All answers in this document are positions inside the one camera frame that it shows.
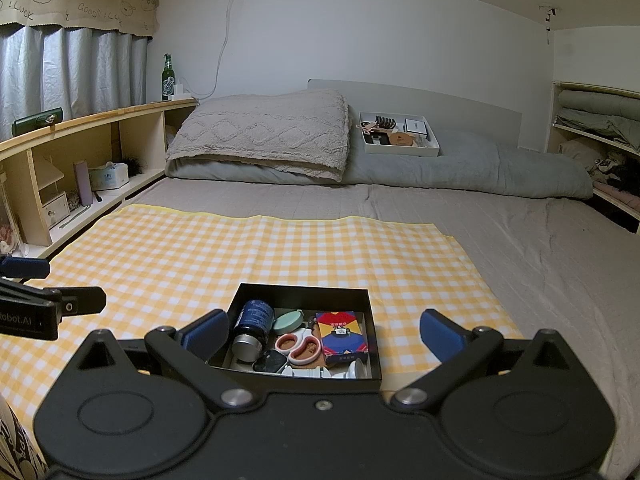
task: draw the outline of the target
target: silver bolt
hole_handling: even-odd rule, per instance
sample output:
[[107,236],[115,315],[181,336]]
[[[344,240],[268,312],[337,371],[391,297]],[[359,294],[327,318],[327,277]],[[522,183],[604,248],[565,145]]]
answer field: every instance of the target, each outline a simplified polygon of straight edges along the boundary
[[254,400],[254,396],[249,390],[245,390],[244,388],[233,388],[232,390],[222,392],[220,399],[227,406],[238,408],[239,406],[246,406],[249,404]]
[[415,406],[427,400],[427,392],[418,388],[405,388],[396,392],[396,399],[405,406]]
[[318,400],[318,402],[316,402],[316,410],[320,410],[321,412],[326,412],[333,406],[334,404],[330,400]]

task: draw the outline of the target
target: gray headboard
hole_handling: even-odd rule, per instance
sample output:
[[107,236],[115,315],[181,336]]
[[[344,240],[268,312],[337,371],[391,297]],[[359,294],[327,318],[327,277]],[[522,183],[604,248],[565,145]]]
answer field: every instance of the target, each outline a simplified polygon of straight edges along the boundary
[[333,88],[356,112],[422,115],[436,136],[438,129],[460,130],[518,145],[522,114],[471,99],[401,86],[310,79],[307,87]]

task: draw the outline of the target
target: gray curtain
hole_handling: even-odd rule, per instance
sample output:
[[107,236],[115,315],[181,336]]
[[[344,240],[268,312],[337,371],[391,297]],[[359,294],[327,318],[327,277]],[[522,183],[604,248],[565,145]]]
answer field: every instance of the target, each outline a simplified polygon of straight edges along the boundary
[[144,104],[148,38],[57,25],[0,26],[0,140],[18,118],[64,119]]

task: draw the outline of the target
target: beer bottle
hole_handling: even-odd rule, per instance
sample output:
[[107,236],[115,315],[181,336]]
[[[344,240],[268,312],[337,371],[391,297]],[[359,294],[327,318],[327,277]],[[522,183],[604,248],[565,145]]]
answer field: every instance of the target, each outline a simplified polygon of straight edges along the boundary
[[164,54],[164,70],[162,70],[162,101],[168,101],[174,94],[175,72],[171,66],[171,54]]

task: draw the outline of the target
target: white wall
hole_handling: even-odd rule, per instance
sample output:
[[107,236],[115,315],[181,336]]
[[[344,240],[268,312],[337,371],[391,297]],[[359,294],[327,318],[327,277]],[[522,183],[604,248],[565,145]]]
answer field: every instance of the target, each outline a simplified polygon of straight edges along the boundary
[[[165,52],[194,91],[212,89],[226,2],[160,1],[149,101]],[[216,95],[295,91],[310,78],[437,91],[521,112],[519,144],[542,150],[552,72],[542,25],[477,0],[236,0]]]
[[555,32],[554,79],[640,92],[640,27]]

